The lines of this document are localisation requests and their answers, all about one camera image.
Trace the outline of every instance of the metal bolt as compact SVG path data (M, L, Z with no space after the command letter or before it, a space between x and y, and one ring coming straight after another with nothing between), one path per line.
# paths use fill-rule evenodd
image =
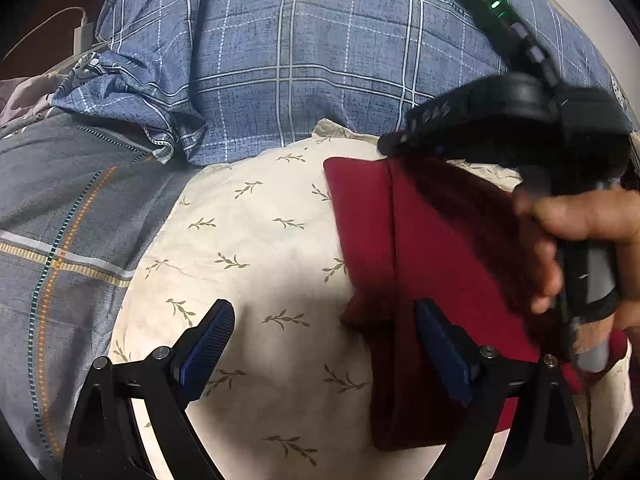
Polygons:
M554 367L558 366L558 359L556 359L555 356L553 356L551 354L545 354L544 357L542 358L542 361L549 368L554 368Z
M498 351L494 347L489 345L481 346L480 353L487 359L493 359L494 357L498 357Z
M152 356L154 359L164 359L169 355L170 351L171 349L168 346L159 346L153 351Z
M94 368L96 370L102 370L107 365L108 362L109 360L105 356L98 357L94 361Z

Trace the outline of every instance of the human hand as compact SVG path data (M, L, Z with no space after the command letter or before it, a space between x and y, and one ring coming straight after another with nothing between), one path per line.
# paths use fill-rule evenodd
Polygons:
M513 193L513 207L535 286L533 313L546 312L562 289L556 237L608 240L616 245L621 298L613 327L640 326L640 193L617 187L535 200L520 184Z

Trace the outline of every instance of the gray plaid fabric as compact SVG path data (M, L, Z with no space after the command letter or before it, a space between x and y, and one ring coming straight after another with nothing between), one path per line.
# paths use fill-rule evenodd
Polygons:
M199 171L123 127L62 113L0 140L0 409L48 479L138 261Z
M611 91L584 33L546 0L508 0L572 84ZM308 136L321 118L382 134L411 106L503 72L453 0L106 0L110 49L54 105L145 125L168 158L257 155ZM84 84L75 88L78 82Z

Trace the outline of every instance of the red fabric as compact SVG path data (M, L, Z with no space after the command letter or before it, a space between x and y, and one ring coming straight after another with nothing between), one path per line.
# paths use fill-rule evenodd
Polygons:
M425 357L413 300L432 298L477 344L509 358L558 355L551 316L531 316L511 198L436 159L331 158L324 170L354 298L342 322L371 353L371 429L379 449L442 444L463 416ZM611 361L626 351L614 333ZM577 391L578 381L566 366ZM511 425L508 399L497 431Z

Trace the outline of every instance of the blue plaid bedsheet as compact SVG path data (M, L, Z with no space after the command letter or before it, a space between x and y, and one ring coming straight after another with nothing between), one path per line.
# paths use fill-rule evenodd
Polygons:
M509 0L572 84L613 93L585 34L547 0ZM407 109L504 65L454 0L106 0L55 106L142 124L168 160L231 162L321 118L399 128ZM620 99L623 107L626 103Z

